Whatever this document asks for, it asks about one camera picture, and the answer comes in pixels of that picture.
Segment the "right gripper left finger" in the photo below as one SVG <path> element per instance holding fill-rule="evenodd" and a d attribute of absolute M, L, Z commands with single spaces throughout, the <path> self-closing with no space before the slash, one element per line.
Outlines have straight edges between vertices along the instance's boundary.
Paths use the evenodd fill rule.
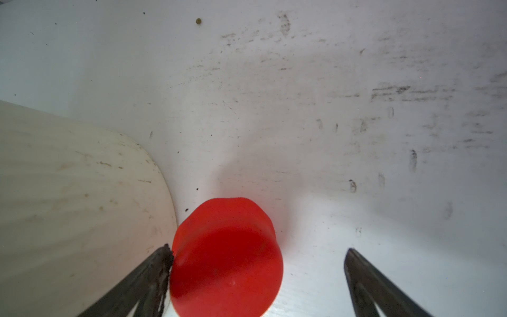
<path fill-rule="evenodd" d="M 79 316 L 162 316 L 173 263 L 165 244 Z"/>

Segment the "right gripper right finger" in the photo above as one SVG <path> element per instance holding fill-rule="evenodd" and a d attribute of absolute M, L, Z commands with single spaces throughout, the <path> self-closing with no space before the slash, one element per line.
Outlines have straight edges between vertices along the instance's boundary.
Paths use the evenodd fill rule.
<path fill-rule="evenodd" d="M 431 315 L 393 284 L 354 248 L 348 249 L 344 271 L 356 316 Z"/>

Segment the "red jar lid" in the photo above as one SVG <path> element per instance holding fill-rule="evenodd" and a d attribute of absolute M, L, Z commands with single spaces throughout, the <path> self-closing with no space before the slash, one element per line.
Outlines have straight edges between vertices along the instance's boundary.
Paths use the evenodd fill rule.
<path fill-rule="evenodd" d="M 283 279 L 271 219 L 247 198 L 202 203 L 178 227 L 170 298 L 178 316 L 262 316 Z"/>

